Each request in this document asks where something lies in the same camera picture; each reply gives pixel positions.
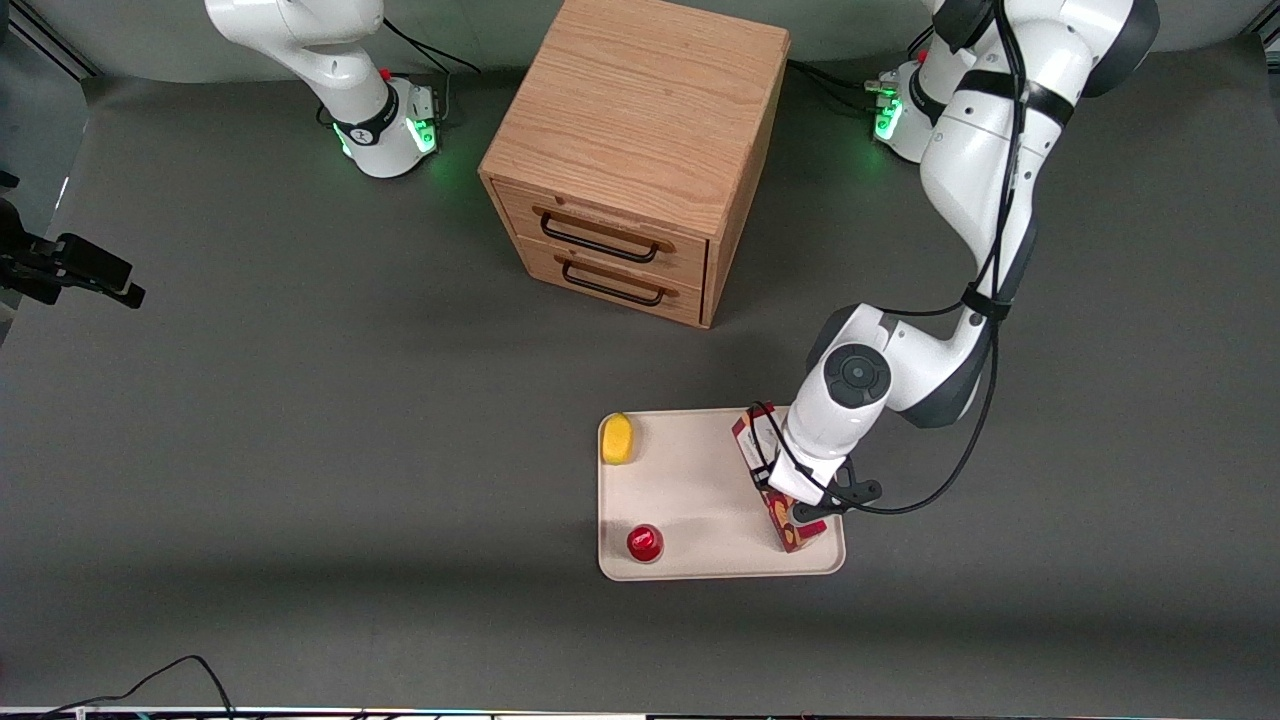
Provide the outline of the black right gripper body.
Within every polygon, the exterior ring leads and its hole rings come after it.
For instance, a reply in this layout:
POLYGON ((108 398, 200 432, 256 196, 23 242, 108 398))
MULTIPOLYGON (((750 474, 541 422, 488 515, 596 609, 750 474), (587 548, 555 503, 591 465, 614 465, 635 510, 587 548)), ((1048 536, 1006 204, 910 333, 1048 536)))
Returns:
POLYGON ((29 233, 18 210, 1 201, 3 288, 52 306, 61 293, 61 255, 65 240, 46 240, 29 233))

